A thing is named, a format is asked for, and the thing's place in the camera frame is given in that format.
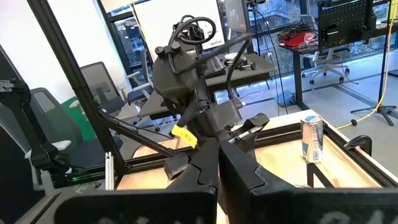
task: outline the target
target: gray floor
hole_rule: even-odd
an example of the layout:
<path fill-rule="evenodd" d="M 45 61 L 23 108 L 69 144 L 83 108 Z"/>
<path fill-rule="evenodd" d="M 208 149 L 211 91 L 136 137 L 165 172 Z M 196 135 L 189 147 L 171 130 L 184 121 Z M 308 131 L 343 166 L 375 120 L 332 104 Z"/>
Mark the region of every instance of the gray floor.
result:
<path fill-rule="evenodd" d="M 374 106 L 377 103 L 377 96 L 379 91 L 380 75 L 376 75 L 381 70 L 381 54 L 374 55 L 372 57 L 362 58 L 359 60 L 353 60 L 345 63 L 350 68 L 350 79 L 358 80 L 357 84 L 350 82 L 338 84 L 338 76 L 329 74 L 327 76 L 319 76 L 315 79 L 315 84 L 310 85 L 308 83 L 309 78 L 302 79 L 303 90 L 306 92 L 303 94 L 304 103 L 306 103 L 311 109 L 320 113 L 327 121 L 334 126 L 340 126 L 349 123 L 351 119 L 359 119 L 369 112 L 361 112 L 351 114 L 351 110 L 366 108 Z M 398 59 L 398 51 L 391 53 L 390 59 L 390 70 L 397 69 L 398 64 L 393 65 L 392 62 L 396 62 Z M 283 79 L 284 90 L 291 92 L 295 91 L 294 78 L 292 76 L 284 77 Z M 280 81 L 268 81 L 270 90 L 267 89 L 266 82 L 253 84 L 250 86 L 244 86 L 238 88 L 242 101 L 247 105 L 240 110 L 243 120 L 241 123 L 257 113 L 265 113 L 268 117 L 276 117 L 279 115 L 286 114 L 284 108 L 279 108 L 277 103 L 273 100 L 276 95 L 276 85 L 278 86 L 278 93 L 282 93 Z M 216 94 L 218 102 L 227 99 L 225 91 Z M 384 105 L 398 105 L 398 78 L 390 77 L 388 79 L 388 86 L 386 95 L 384 98 Z M 297 106 L 289 106 L 289 113 L 300 111 Z M 360 122 L 356 127 L 348 127 L 341 129 L 341 132 L 349 138 L 354 138 L 361 134 L 370 136 L 373 140 L 373 158 L 379 161 L 393 174 L 398 176 L 398 163 L 396 162 L 395 145 L 398 144 L 398 120 L 391 117 L 391 120 L 397 125 L 390 127 L 379 114 L 374 114 L 364 121 Z M 164 124 L 165 120 L 157 120 L 158 124 L 163 123 L 159 127 L 162 134 L 168 135 L 172 129 L 174 122 Z M 147 122 L 145 126 L 150 126 L 152 123 Z M 167 138 L 140 131 L 140 133 L 146 135 L 155 141 L 163 141 Z M 132 153 L 140 146 L 137 142 L 121 136 L 124 144 L 121 148 L 121 154 L 123 158 L 129 159 Z M 35 209 L 39 209 L 43 206 L 43 203 L 38 204 Z M 46 223 L 43 217 L 39 223 Z"/>

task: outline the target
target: tripod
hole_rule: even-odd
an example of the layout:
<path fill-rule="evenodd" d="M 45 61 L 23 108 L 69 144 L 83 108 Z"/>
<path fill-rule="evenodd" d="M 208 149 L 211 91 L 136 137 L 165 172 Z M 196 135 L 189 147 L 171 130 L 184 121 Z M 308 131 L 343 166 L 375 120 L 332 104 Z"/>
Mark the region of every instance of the tripod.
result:
<path fill-rule="evenodd" d="M 389 9 L 388 9 L 387 23 L 389 23 L 389 21 L 390 21 L 390 12 L 391 12 L 391 4 L 390 4 Z M 381 101 L 381 97 L 382 97 L 382 93 L 383 93 L 384 69 L 385 69 L 385 66 L 386 66 L 386 57 L 387 57 L 387 44 L 390 44 L 388 42 L 388 34 L 386 34 L 386 38 L 385 38 L 385 41 L 384 41 L 383 62 L 382 62 L 381 75 L 380 75 L 379 98 L 378 98 L 377 102 Z M 350 113 L 355 113 L 355 112 L 359 112 L 359 111 L 367 111 L 367 110 L 372 111 L 375 108 L 376 107 L 373 106 L 373 107 L 370 107 L 370 108 L 363 108 L 363 109 L 359 109 L 359 110 L 353 110 Z M 381 114 L 381 115 L 383 115 L 384 119 L 386 119 L 386 121 L 389 124 L 389 126 L 394 126 L 394 123 L 391 121 L 390 117 L 388 117 L 388 114 L 389 114 L 390 110 L 393 110 L 395 108 L 397 108 L 397 107 L 396 106 L 383 106 L 383 105 L 380 105 L 379 107 L 377 107 L 377 111 L 376 112 Z"/>

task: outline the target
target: wooden tabletop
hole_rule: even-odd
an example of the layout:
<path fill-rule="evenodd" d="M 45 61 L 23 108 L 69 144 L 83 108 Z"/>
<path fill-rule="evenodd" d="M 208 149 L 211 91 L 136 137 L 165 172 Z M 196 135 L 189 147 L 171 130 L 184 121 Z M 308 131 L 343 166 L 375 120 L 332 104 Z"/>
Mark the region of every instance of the wooden tabletop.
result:
<path fill-rule="evenodd" d="M 301 118 L 314 114 L 312 110 L 301 111 L 293 114 L 271 118 L 264 129 L 277 128 L 288 124 L 298 123 Z M 343 136 L 338 130 L 328 124 L 336 133 Z M 173 139 L 161 142 L 162 145 L 172 149 L 178 149 L 188 146 L 183 140 Z M 365 155 L 371 162 L 382 169 L 386 174 L 390 175 L 395 181 L 398 178 L 386 170 L 382 165 L 376 162 L 372 157 L 368 156 L 360 148 L 357 150 Z M 359 187 L 359 188 L 375 188 L 380 185 L 369 176 L 357 163 L 349 158 L 338 146 L 336 146 L 327 136 L 323 140 L 324 157 L 317 167 L 322 171 L 326 178 L 334 187 Z M 137 150 L 134 157 L 155 154 L 156 152 L 148 147 L 141 147 Z M 268 169 L 275 175 L 288 181 L 294 185 L 307 184 L 307 168 L 306 163 L 301 157 L 302 144 L 301 140 L 285 142 L 268 147 L 256 149 L 256 158 L 264 168 Z M 118 190 L 131 189 L 164 189 L 171 181 L 168 180 L 163 168 L 148 170 L 135 174 L 125 175 L 119 184 Z M 314 177 L 314 187 L 323 187 L 321 182 Z M 225 223 L 226 215 L 218 207 L 218 223 Z"/>

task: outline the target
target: yellow cable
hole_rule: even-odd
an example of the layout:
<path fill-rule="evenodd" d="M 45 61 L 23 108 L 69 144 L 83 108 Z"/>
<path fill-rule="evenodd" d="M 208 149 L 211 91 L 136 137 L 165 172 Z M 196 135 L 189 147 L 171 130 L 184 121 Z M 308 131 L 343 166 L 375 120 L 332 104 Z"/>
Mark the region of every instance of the yellow cable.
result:
<path fill-rule="evenodd" d="M 364 117 L 362 117 L 362 118 L 356 120 L 357 122 L 360 122 L 360 121 L 362 121 L 362 120 L 364 120 L 364 119 L 370 117 L 372 114 L 374 114 L 374 113 L 377 111 L 377 109 L 379 108 L 379 106 L 381 105 L 381 103 L 383 102 L 384 94 L 386 93 L 386 88 L 387 88 L 388 68 L 389 68 L 389 61 L 390 61 L 391 31 L 392 31 L 392 26 L 393 26 L 393 23 L 394 23 L 394 18 L 396 17 L 396 14 L 397 14 L 397 10 L 396 10 L 396 9 L 397 9 L 397 8 L 394 7 L 393 13 L 392 13 L 391 21 L 388 21 L 388 23 L 390 23 L 390 27 L 389 27 L 388 38 L 387 38 L 387 66 L 386 66 L 386 79 L 384 80 L 384 84 L 383 84 L 383 93 L 382 93 L 382 95 L 381 95 L 380 101 L 379 101 L 379 103 L 377 104 L 377 106 L 376 106 L 369 114 L 367 114 L 366 116 L 364 116 Z M 353 125 L 353 124 L 352 124 L 352 123 L 348 123 L 348 124 L 346 124 L 346 125 L 337 127 L 337 129 L 346 128 L 346 127 L 349 127 L 349 126 L 351 126 L 351 125 Z"/>

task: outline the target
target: red object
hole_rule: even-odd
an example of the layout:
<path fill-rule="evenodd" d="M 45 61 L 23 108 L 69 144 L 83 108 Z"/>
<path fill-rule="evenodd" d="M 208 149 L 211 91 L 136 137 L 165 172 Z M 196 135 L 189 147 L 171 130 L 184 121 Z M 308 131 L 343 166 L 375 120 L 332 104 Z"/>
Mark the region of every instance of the red object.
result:
<path fill-rule="evenodd" d="M 298 47 L 304 43 L 305 32 L 294 34 L 288 41 L 284 41 L 284 44 L 289 47 Z"/>

